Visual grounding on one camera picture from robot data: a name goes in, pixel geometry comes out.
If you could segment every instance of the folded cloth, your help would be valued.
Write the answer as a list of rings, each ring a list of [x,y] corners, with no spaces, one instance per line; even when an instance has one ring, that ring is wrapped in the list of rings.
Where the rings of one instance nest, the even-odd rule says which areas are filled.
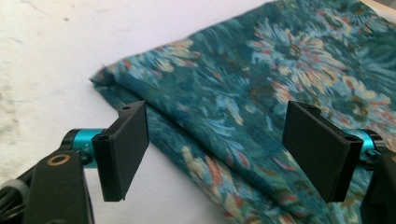
[[[93,78],[114,106],[145,100],[150,141],[235,223],[359,223],[371,178],[323,202],[283,148],[288,100],[396,150],[396,27],[356,0],[283,0],[124,58]]]

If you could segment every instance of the flower pattern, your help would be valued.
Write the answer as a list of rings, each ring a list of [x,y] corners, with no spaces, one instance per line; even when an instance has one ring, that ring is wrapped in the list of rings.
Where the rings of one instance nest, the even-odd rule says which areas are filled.
[[[114,106],[145,100],[150,141],[233,223],[360,223],[371,173],[325,204],[281,138],[289,100],[396,151],[396,28],[358,0],[280,0],[92,78]]]

